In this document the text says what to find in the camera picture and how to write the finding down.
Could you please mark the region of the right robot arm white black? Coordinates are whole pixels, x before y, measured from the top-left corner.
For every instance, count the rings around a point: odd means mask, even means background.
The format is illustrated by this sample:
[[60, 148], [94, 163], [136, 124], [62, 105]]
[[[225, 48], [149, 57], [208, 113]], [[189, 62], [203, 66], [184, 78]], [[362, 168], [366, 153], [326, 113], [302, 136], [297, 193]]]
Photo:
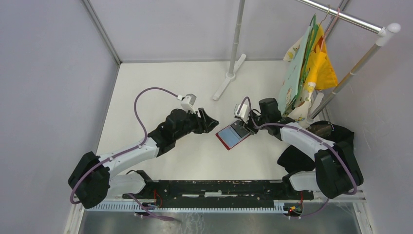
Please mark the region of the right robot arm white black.
[[287, 175], [282, 195], [294, 199], [301, 191], [320, 191], [327, 198], [354, 195], [364, 178], [354, 155], [354, 133], [327, 121], [305, 128], [290, 117], [282, 117], [274, 98], [259, 101], [260, 110], [252, 110], [245, 97], [234, 111], [242, 127], [251, 134], [267, 132], [289, 146], [277, 163]]

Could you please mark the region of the red card holder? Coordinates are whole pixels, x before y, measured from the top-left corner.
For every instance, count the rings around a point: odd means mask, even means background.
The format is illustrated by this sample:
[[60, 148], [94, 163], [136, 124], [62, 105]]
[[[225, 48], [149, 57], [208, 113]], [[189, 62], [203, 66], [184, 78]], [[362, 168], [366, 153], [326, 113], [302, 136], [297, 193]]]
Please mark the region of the red card holder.
[[217, 132], [215, 136], [218, 138], [218, 140], [223, 144], [223, 146], [227, 150], [231, 150], [234, 148], [236, 145], [241, 143], [243, 140], [248, 138], [251, 134], [245, 137], [239, 137], [233, 128], [231, 127], [231, 124], [224, 127], [222, 130]]

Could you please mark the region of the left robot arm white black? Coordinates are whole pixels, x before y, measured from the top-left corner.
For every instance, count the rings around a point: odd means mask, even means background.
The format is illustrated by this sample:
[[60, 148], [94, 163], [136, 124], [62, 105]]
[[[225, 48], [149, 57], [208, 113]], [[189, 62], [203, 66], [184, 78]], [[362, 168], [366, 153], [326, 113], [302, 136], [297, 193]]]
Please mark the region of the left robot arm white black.
[[70, 202], [92, 208], [114, 192], [116, 183], [122, 180], [135, 183], [126, 189], [127, 193], [137, 194], [143, 199], [150, 197], [153, 192], [151, 183], [140, 175], [126, 176], [121, 172], [167, 153], [175, 147], [177, 140], [188, 134], [207, 134], [218, 125], [219, 121], [210, 117], [204, 108], [199, 108], [195, 113], [173, 109], [165, 121], [137, 144], [102, 156], [92, 151], [85, 153], [68, 178], [72, 189]]

